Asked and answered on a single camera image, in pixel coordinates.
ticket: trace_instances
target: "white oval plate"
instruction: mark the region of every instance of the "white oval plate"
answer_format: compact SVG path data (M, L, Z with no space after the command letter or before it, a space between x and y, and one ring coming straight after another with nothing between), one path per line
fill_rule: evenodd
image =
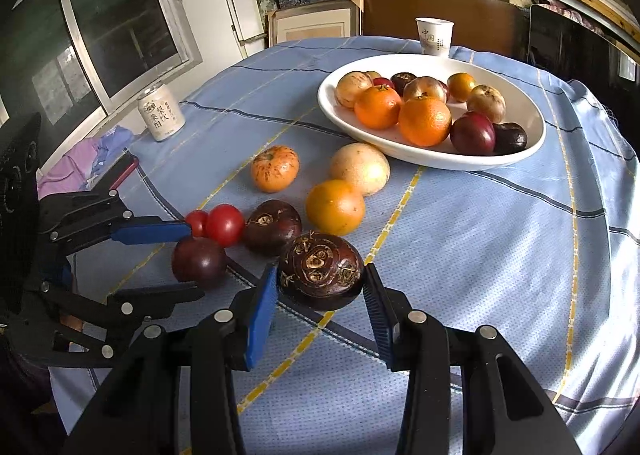
M470 156L460 155L447 139L437 146L420 148L402 137L398 125L388 130L370 130L355 116L353 110L338 104L335 85L347 72L375 70L382 77L390 78L398 72L411 72L416 76L432 76L447 82L456 72L471 74L476 83L491 85L500 90L506 102L505 122L517 122L527 132L527 148L511 155ZM545 121L536 104L513 83L493 72L463 61L423 56L421 54L388 54L354 61L329 74L318 88L318 103L324 115L354 139L368 142L396 159L448 170L486 170L514 164L537 152L545 140ZM465 103L447 103L453 119L466 111Z

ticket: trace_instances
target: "pale yellow fruit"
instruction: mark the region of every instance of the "pale yellow fruit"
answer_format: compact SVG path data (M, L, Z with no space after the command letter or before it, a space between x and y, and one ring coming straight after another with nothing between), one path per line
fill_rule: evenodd
M331 159L329 176L346 180L363 197L369 197L385 187L389 180L389 161L374 146L355 142L340 148Z

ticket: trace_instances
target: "picture frame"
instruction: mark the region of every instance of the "picture frame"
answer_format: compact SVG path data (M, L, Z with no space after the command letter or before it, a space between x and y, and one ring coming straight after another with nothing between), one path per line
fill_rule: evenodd
M269 47L307 38L359 36L363 0L327 0L268 14Z

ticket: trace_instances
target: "table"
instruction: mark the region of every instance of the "table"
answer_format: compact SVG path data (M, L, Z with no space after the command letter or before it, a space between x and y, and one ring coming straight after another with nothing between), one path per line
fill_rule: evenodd
M248 214L273 197L253 187L247 165L268 146L284 144L298 152L301 169L276 197L303 215L306 194L350 141L317 106L322 79L357 59L419 49L416 41L394 38L318 38L251 56L186 99L179 133L162 143L144 133L130 146L140 168L120 187L122 199L136 215L180 218L222 202ZM388 185L366 200L365 219L347 239L415 308L447 326L496 326L547 389L583 452L595 455L639 393L638 159L584 85L495 54L453 48L451 57L526 92L548 125L543 148L486 172L391 159ZM122 287L170 283L172 248L103 242L81 251L74 259L79 292L102 301ZM242 247L228 255L242 267L229 270L219 290L178 305L163 326L192 326L225 307L265 265ZM106 372L51 369L68 429ZM378 358L362 297L330 321L279 305L264 358L234 378L248 453L394 453L408 378ZM451 393L451 452L460 453L460 372L453 369Z

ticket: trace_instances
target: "blue gripper pad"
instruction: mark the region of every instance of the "blue gripper pad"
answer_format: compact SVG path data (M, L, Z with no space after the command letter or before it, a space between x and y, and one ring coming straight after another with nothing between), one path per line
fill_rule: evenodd
M132 244L160 244L177 242L191 234L191 226L186 222L162 222L122 226L111 233L111 240Z
M376 339L380 359L385 361L386 367L390 369L394 364L392 348L394 326L398 327L398 324L390 322L390 316L393 316L394 313L393 310L385 308L388 307L389 304L388 298L386 298L385 287L382 285L380 276L372 263L365 266L362 275L365 277L362 293L367 305L367 313L369 314L373 337Z
M278 289L276 287L276 266L268 267L263 275L263 284L257 298L255 311L249 321L248 344L246 348L246 365L249 370L258 364L264 345L269 335L271 321L276 311L278 302Z

